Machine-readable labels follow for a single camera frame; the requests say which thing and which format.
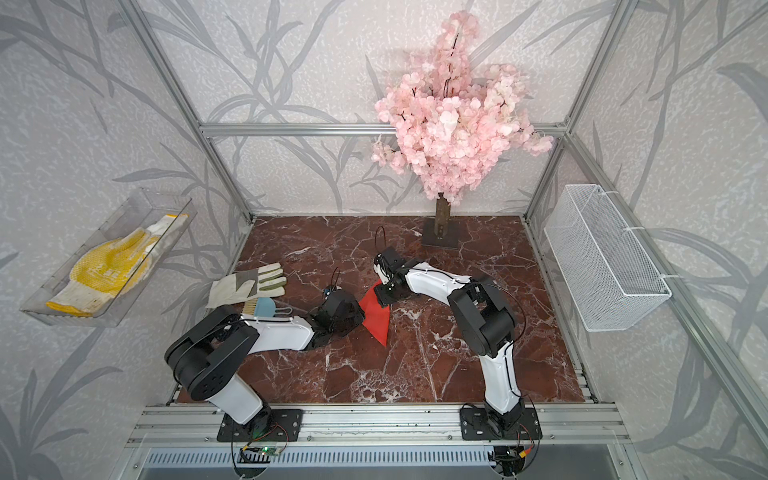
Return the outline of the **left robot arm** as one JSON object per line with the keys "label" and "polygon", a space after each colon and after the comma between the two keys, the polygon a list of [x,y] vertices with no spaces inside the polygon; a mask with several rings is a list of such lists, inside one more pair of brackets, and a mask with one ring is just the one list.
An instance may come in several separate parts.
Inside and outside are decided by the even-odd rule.
{"label": "left robot arm", "polygon": [[336,289],[307,315],[260,317],[230,305],[213,309],[166,350],[174,379],[194,401],[207,401],[239,425],[267,404],[238,371],[246,359],[270,351],[311,351],[361,326],[365,313],[353,295]]}

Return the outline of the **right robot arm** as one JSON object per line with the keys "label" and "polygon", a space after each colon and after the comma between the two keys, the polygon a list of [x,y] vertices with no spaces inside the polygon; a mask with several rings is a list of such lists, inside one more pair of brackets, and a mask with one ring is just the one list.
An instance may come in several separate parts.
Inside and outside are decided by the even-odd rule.
{"label": "right robot arm", "polygon": [[407,260],[391,247],[377,254],[373,265],[381,281],[374,287],[380,306],[421,295],[450,307],[464,342],[480,358],[488,416],[507,423],[521,416],[524,405],[513,365],[517,320],[496,282]]}

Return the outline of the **light blue straw brush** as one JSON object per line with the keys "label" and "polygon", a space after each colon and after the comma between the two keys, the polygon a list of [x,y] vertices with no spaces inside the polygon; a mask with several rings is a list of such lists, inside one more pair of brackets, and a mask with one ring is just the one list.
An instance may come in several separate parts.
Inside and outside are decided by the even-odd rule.
{"label": "light blue straw brush", "polygon": [[290,306],[278,306],[270,297],[253,298],[243,305],[242,313],[253,317],[282,318],[290,317],[293,308]]}

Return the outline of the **white grey work glove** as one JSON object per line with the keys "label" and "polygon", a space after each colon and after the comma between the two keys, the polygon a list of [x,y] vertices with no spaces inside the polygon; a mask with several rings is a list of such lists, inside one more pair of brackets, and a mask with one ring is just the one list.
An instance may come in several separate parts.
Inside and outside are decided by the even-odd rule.
{"label": "white grey work glove", "polygon": [[245,303],[256,298],[274,298],[285,294],[287,277],[280,263],[234,272],[214,281],[206,307]]}

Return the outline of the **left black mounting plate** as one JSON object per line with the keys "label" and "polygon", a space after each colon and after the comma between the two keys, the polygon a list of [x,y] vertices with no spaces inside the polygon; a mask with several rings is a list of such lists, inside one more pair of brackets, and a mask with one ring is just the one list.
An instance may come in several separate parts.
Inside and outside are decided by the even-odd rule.
{"label": "left black mounting plate", "polygon": [[301,409],[264,408],[245,424],[225,414],[216,440],[221,443],[283,442],[298,440],[303,411]]}

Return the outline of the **black mounting plate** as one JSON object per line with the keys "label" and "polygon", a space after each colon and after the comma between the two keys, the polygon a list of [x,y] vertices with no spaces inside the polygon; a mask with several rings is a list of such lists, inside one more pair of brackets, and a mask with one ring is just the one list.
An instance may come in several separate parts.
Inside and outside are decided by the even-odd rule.
{"label": "black mounting plate", "polygon": [[245,424],[225,414],[216,440],[221,443],[283,442],[298,440],[303,411],[301,409],[264,408]]}
{"label": "black mounting plate", "polygon": [[542,431],[533,407],[515,407],[500,415],[493,409],[464,404],[459,410],[461,437],[466,441],[538,441]]}

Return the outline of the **left circuit board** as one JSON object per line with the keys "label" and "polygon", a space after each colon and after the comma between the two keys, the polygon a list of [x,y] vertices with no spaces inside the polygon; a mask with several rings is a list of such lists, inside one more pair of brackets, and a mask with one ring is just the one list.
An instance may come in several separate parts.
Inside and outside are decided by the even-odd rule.
{"label": "left circuit board", "polygon": [[282,455],[287,449],[284,445],[255,445],[246,444],[238,453],[237,460],[243,464],[267,464],[272,458]]}

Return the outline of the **pink cherry blossom tree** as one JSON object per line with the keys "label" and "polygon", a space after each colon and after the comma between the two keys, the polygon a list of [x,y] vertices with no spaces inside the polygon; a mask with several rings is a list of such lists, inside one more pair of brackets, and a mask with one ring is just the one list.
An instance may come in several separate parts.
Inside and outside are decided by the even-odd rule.
{"label": "pink cherry blossom tree", "polygon": [[453,13],[429,54],[415,58],[411,71],[375,104],[379,120],[394,128],[396,143],[376,141],[372,159],[421,181],[435,203],[424,229],[429,246],[457,246],[452,206],[480,185],[506,151],[540,155],[554,145],[521,106],[528,89],[518,68],[492,64],[484,75],[474,76],[469,49],[478,36],[474,15]]}

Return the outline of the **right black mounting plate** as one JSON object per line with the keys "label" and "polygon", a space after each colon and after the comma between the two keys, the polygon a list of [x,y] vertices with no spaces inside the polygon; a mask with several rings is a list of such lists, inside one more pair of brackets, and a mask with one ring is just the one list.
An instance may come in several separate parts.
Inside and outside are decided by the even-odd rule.
{"label": "right black mounting plate", "polygon": [[466,441],[538,441],[542,431],[533,407],[515,407],[500,415],[493,409],[464,404],[459,410],[461,437]]}

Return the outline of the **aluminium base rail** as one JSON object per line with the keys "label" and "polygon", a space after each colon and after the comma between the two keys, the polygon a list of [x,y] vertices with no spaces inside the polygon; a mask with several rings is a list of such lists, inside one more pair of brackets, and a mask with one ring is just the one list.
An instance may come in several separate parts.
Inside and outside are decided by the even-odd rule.
{"label": "aluminium base rail", "polygon": [[[459,445],[470,430],[459,404],[298,404],[303,411],[291,446]],[[629,444],[614,404],[544,403],[526,416],[523,433],[542,445]],[[212,405],[147,407],[128,436],[127,448],[215,446],[223,412]]]}

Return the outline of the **clear plastic wall tray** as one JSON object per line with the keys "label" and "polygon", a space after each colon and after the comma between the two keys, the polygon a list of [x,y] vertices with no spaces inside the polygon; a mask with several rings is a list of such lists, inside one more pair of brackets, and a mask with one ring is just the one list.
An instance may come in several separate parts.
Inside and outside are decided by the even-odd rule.
{"label": "clear plastic wall tray", "polygon": [[196,215],[189,196],[134,190],[20,311],[49,326],[118,326]]}

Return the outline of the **right aluminium corner post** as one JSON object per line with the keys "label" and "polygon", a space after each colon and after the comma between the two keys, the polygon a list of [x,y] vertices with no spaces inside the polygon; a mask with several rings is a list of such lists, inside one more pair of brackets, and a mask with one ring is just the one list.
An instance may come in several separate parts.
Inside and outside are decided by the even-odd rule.
{"label": "right aluminium corner post", "polygon": [[523,215],[526,224],[530,223],[537,207],[543,202],[546,187],[554,177],[564,150],[575,135],[576,126],[588,106],[592,93],[607,68],[611,56],[618,47],[638,3],[638,0],[620,0],[615,2],[606,30],[598,43],[596,52],[577,91],[575,100],[565,119],[558,125],[557,131],[559,136],[556,145],[539,179],[530,204]]}

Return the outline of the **aluminium frame corner post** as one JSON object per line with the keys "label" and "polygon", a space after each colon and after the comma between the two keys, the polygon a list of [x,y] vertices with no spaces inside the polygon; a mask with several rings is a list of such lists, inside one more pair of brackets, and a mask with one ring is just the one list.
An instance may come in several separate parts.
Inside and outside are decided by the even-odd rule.
{"label": "aluminium frame corner post", "polygon": [[202,131],[202,123],[195,112],[193,105],[185,93],[180,80],[177,78],[171,63],[154,34],[150,22],[142,11],[138,1],[119,0],[118,5],[122,11],[127,27],[135,34],[139,44],[145,51],[148,59],[155,68],[161,82],[166,87],[174,104],[178,108],[184,123],[191,131],[195,143],[201,148],[205,158],[234,201],[241,216],[248,224],[253,222],[253,214],[242,192],[236,185],[231,173],[223,160],[215,150],[211,140]]}

